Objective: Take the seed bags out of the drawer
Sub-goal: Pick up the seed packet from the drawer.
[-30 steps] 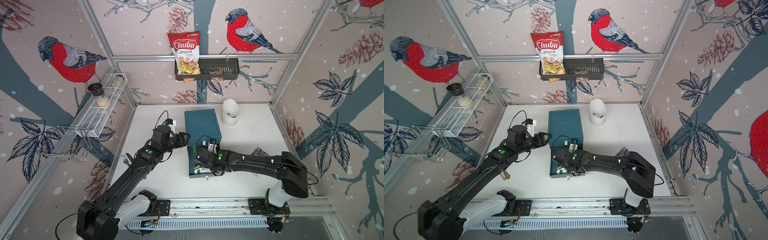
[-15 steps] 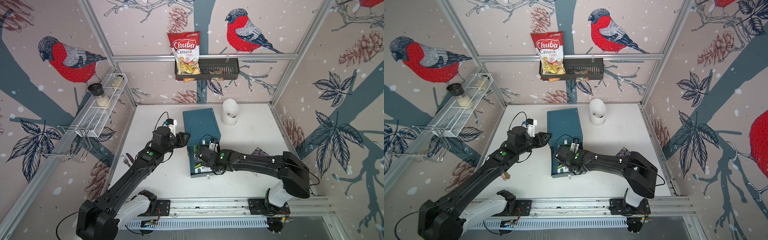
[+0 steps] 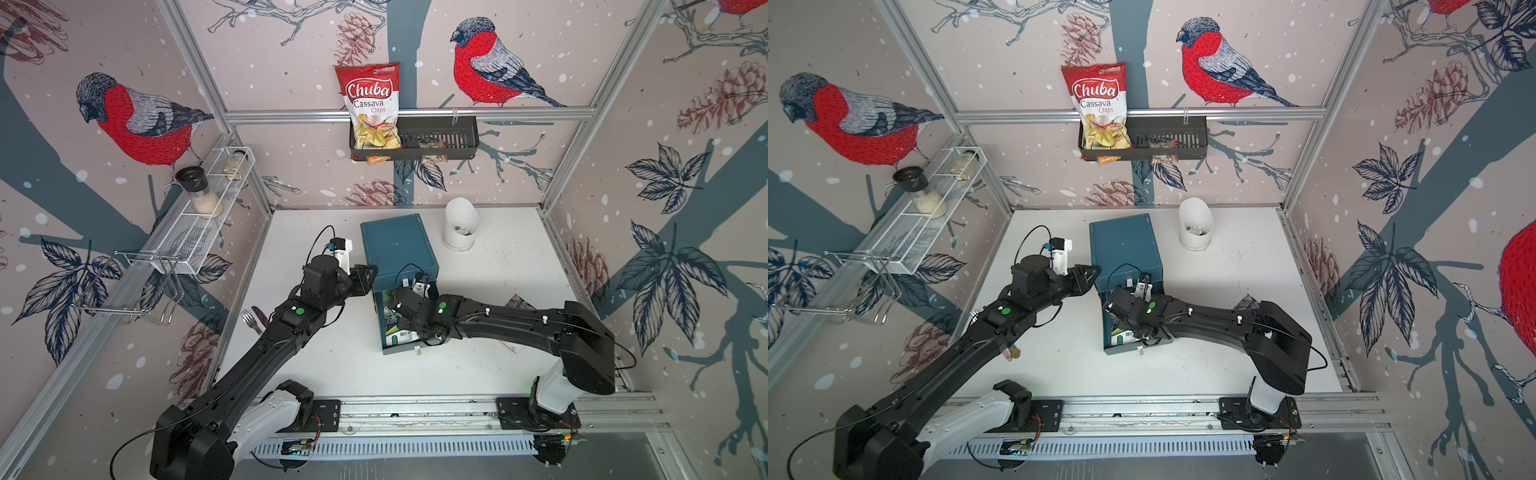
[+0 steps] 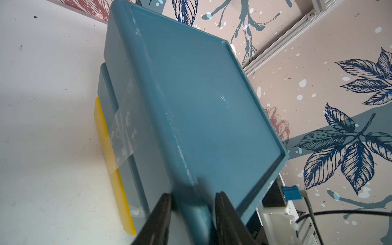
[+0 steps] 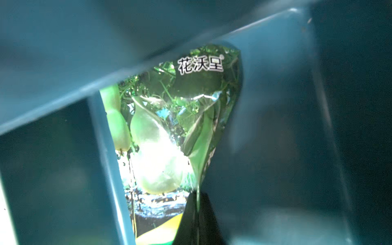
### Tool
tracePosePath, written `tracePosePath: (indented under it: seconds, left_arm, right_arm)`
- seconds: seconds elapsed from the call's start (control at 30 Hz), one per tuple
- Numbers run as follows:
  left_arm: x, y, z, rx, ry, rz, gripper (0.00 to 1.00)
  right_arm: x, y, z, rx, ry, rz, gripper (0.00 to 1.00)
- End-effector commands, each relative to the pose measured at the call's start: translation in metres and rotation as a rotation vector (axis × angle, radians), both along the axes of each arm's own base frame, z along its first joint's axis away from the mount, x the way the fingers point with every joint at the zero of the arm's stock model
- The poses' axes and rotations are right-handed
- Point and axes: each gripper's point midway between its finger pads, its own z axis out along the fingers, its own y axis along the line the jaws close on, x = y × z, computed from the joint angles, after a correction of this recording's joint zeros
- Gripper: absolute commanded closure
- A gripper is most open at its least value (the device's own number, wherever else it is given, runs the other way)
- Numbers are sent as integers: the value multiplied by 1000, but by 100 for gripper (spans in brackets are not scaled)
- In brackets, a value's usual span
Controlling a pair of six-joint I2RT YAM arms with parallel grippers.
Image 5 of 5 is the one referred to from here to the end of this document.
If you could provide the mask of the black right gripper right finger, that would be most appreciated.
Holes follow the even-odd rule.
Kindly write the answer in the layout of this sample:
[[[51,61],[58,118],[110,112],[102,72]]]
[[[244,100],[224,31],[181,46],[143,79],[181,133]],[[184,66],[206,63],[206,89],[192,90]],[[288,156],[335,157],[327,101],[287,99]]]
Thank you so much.
[[[216,216],[206,193],[201,193],[199,211],[199,245],[225,245]]]

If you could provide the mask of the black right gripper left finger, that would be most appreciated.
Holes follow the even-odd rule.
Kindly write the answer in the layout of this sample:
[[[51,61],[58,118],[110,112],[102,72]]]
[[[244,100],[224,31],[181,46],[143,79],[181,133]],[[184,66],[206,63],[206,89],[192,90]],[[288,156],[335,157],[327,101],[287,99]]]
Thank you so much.
[[[196,245],[197,211],[196,192],[189,194],[173,245]]]

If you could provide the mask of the green gourd seed bag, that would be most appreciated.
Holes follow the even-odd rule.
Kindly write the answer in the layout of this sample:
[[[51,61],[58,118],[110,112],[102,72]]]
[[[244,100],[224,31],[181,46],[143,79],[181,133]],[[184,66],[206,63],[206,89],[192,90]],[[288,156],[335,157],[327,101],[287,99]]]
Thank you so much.
[[[135,242],[172,245],[242,86],[241,52],[208,44],[100,90]]]

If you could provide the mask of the teal drawer cabinet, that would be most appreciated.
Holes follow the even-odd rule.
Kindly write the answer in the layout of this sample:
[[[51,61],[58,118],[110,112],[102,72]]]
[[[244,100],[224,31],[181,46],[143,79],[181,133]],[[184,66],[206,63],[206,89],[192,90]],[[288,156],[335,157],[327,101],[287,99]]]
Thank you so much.
[[[201,188],[226,244],[391,244],[391,1],[1,1],[19,244],[135,243],[99,90],[211,42],[241,52]]]

